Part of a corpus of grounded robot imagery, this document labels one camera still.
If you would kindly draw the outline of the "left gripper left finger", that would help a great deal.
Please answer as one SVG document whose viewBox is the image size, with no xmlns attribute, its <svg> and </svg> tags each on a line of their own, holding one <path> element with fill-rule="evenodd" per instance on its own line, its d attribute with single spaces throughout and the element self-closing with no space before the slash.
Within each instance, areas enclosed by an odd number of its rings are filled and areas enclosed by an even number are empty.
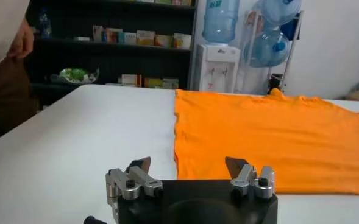
<svg viewBox="0 0 359 224">
<path fill-rule="evenodd" d="M 145 157 L 132 161 L 125 171 L 110 169 L 105 175 L 107 203 L 114 205 L 119 198 L 133 201 L 141 193 L 149 197 L 161 197 L 163 182 L 148 174 L 150 165 L 151 158 Z"/>
</svg>

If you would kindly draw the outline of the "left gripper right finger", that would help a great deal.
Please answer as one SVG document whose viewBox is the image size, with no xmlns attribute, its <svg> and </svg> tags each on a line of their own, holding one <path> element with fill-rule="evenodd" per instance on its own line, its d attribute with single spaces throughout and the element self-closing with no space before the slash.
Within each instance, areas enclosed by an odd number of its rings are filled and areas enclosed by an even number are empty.
<svg viewBox="0 0 359 224">
<path fill-rule="evenodd" d="M 242 199 L 254 194 L 260 199 L 271 199 L 275 194 L 275 172 L 271 166 L 263 166 L 260 176 L 256 168 L 245 159 L 226 157 L 225 163 L 232 179 L 232 196 Z"/>
</svg>

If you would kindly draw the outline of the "bare person hand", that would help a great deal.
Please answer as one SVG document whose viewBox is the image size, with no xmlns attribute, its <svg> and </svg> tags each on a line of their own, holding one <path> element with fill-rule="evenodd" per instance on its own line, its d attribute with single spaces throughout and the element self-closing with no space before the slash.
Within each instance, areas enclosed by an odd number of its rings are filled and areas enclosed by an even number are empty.
<svg viewBox="0 0 359 224">
<path fill-rule="evenodd" d="M 34 33 L 26 19 L 23 19 L 20 28 L 7 53 L 10 58 L 22 59 L 33 51 Z"/>
</svg>

